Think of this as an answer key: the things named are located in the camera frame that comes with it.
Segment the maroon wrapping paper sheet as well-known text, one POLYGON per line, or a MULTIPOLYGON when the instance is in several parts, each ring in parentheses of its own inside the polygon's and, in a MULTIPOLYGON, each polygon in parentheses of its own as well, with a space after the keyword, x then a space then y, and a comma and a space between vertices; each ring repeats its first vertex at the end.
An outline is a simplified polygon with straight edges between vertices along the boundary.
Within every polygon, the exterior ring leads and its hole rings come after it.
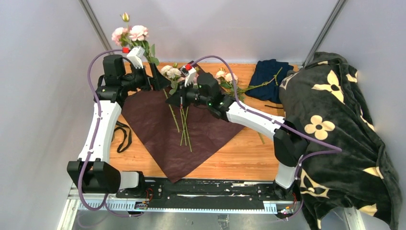
POLYGON ((231 140, 243 127, 189 107, 190 141, 181 140, 180 112, 165 103, 163 92, 137 92, 129 96, 121 118, 133 132, 123 153, 112 151, 111 162, 120 170, 138 170, 148 176, 241 179, 241 161, 231 140))

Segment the pink fake flower stem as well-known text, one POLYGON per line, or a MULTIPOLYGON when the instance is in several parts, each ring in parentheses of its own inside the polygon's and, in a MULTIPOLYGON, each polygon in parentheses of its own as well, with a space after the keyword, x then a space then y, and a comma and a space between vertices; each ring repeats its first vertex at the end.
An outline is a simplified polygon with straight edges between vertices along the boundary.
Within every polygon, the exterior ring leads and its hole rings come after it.
POLYGON ((124 12, 121 19, 126 23, 124 27, 118 27, 112 32, 111 40, 120 47, 134 48, 140 46, 144 49, 143 56, 148 63, 159 65, 159 59, 156 57, 155 45, 149 43, 149 30, 143 25, 130 25, 130 16, 124 12))

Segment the pink fake flower bunch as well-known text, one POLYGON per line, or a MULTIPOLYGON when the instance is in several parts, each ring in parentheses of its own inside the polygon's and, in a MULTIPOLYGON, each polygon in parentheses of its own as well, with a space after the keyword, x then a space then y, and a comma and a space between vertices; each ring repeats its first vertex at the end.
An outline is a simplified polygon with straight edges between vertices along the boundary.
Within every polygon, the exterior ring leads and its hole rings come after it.
POLYGON ((198 67, 190 64, 178 67, 177 63, 165 65, 160 73, 170 81, 169 92, 165 93, 172 117, 179 132, 181 132, 180 146, 188 146, 192 151, 192 143, 188 131, 187 118, 189 103, 186 102, 186 91, 198 88, 198 67))

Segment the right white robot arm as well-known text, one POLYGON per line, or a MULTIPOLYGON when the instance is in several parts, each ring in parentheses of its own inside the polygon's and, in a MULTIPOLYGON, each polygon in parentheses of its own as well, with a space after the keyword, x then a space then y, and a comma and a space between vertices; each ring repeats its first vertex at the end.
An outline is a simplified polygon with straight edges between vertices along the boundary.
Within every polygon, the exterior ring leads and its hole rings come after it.
POLYGON ((186 81, 182 81, 166 103, 180 109, 190 104, 205 105, 215 118, 248 127, 270 138, 279 162, 272 193, 279 200, 286 200, 292 195, 294 182, 298 178, 299 160, 308 146, 302 131, 296 130, 300 124, 297 118, 270 115, 238 102, 222 91, 210 73, 198 76, 197 87, 188 86, 186 81))

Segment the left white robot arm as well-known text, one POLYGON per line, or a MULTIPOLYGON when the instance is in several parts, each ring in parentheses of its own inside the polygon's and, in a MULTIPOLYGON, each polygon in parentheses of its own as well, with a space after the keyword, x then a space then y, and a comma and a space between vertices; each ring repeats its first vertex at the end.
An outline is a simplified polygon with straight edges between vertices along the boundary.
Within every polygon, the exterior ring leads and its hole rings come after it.
POLYGON ((67 172, 82 194, 115 194, 127 190, 135 198, 146 194, 145 177, 140 171, 120 171, 109 164, 111 141, 116 122, 128 93, 137 90, 160 91, 170 82, 151 63, 152 75, 137 56, 107 55, 103 74, 93 90, 94 111, 89 134, 76 161, 69 161, 67 172))

